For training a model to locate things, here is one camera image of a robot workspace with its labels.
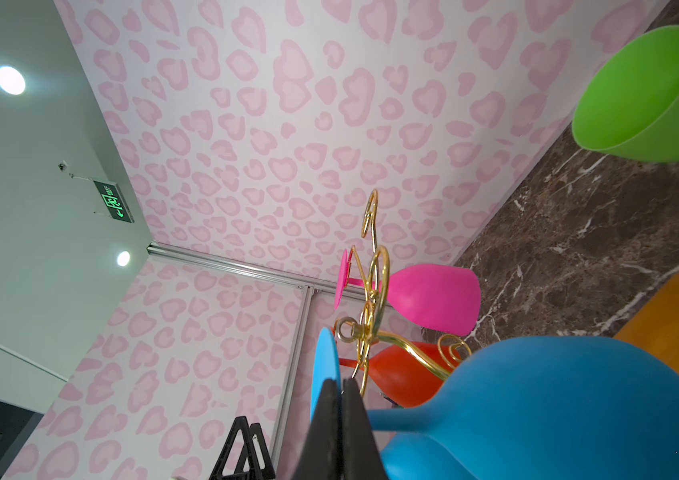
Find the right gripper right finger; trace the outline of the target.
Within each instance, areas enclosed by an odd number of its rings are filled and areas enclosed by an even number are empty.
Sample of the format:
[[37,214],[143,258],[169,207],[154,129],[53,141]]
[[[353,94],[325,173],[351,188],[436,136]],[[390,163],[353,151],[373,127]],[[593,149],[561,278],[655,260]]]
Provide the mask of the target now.
[[353,379],[343,381],[341,393],[341,456],[343,479],[387,480],[387,472],[377,449],[371,422]]

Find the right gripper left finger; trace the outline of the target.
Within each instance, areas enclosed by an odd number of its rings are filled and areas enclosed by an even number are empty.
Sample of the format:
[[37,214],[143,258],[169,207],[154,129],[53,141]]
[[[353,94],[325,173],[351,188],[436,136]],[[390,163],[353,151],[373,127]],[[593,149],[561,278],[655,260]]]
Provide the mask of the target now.
[[341,478],[341,392],[335,380],[321,385],[303,450],[292,480]]

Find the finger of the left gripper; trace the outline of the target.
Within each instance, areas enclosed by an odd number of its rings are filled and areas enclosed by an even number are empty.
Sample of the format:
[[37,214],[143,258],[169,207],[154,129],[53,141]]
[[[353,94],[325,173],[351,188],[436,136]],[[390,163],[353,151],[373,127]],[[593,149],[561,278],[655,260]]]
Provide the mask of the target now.
[[275,480],[275,467],[259,423],[249,426],[249,479]]
[[[233,468],[233,472],[229,474],[224,473],[224,468],[227,466],[227,462],[230,459],[231,454],[233,454],[233,448],[236,438],[240,437],[242,442],[238,457]],[[215,466],[209,475],[209,480],[245,480],[249,478],[249,472],[246,468],[249,464],[251,458],[251,438],[250,438],[250,428],[248,420],[245,416],[237,416],[233,420],[233,424],[229,429],[227,438],[223,443],[221,452],[217,457]]]

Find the blue wine glass front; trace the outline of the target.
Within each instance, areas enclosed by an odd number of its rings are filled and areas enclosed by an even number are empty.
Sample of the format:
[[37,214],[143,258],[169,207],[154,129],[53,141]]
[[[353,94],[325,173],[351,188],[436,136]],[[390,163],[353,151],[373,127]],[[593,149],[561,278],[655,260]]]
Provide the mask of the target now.
[[[343,393],[323,329],[310,420],[327,379]],[[611,338],[501,341],[467,358],[429,401],[367,416],[379,454],[397,433],[421,434],[475,479],[679,479],[679,374]]]

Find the blue wine glass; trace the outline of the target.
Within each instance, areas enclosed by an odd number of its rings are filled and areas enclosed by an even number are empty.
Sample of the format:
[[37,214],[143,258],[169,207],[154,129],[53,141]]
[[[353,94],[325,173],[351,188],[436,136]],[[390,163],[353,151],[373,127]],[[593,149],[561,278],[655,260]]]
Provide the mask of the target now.
[[381,450],[381,461],[389,479],[475,480],[443,446],[421,434],[397,433]]
[[[310,420],[327,379],[343,393],[323,329]],[[379,454],[397,433],[421,434],[475,479],[679,479],[679,374],[611,338],[501,341],[467,358],[429,401],[367,416]]]

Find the green wine glass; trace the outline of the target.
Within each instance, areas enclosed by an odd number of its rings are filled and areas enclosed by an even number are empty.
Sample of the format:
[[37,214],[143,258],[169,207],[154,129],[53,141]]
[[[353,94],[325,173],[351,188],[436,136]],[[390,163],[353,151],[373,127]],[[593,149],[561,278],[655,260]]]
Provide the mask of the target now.
[[679,25],[651,30],[619,50],[585,89],[571,131],[586,150],[679,162]]

